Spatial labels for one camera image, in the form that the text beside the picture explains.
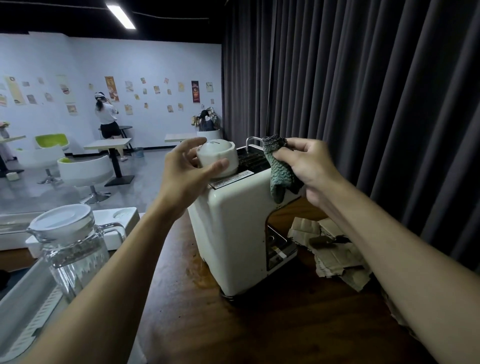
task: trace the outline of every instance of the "green cloth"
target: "green cloth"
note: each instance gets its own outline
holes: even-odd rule
[[[272,155],[273,152],[279,150],[283,146],[287,146],[287,140],[278,135],[266,136],[262,139],[265,157],[272,167],[270,175],[270,194],[273,200],[280,204],[285,197],[285,189],[290,190],[294,194],[298,194],[303,182],[293,173],[292,167],[287,163],[276,160]]]
[[[65,134],[46,134],[37,135],[36,142],[41,148],[51,148],[53,146],[66,146],[68,139]]]

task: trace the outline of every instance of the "white t-shirt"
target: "white t-shirt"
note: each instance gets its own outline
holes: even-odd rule
[[[100,119],[102,124],[111,124],[114,121],[117,121],[117,109],[115,109],[109,103],[104,102],[102,110],[98,111],[95,106],[95,115]]]

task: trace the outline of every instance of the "black table leg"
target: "black table leg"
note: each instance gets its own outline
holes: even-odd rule
[[[125,139],[128,138],[123,129],[120,129],[120,133],[121,133],[121,136],[124,137]],[[132,155],[132,153],[133,153],[133,147],[132,147],[131,143],[127,144],[127,153],[130,153],[130,155]]]
[[[24,170],[10,170],[7,168],[7,165],[3,161],[3,158],[0,157],[0,178],[5,178],[7,177],[7,173],[12,173],[12,172],[23,172]]]
[[[105,185],[105,187],[118,186],[118,185],[121,185],[121,184],[130,184],[130,182],[132,182],[133,178],[135,177],[135,176],[122,176],[121,169],[120,169],[120,164],[119,164],[119,161],[117,159],[116,152],[117,152],[117,150],[114,149],[114,148],[110,148],[108,150],[108,154],[110,154],[110,159],[112,161],[113,170],[115,171],[116,178],[114,178],[113,180],[108,182]]]

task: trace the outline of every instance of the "fluorescent light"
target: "fluorescent light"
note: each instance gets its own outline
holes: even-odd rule
[[[123,9],[119,5],[108,5],[107,8],[110,9],[110,11],[117,17],[118,20],[120,20],[120,23],[127,28],[127,29],[135,29],[135,26],[133,23],[130,21],[128,18],[127,14],[123,11]]]

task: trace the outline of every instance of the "green cushion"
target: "green cushion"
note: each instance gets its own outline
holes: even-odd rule
[[[68,139],[65,134],[47,134],[37,135],[36,142],[41,148],[50,148],[52,146],[66,146]]]

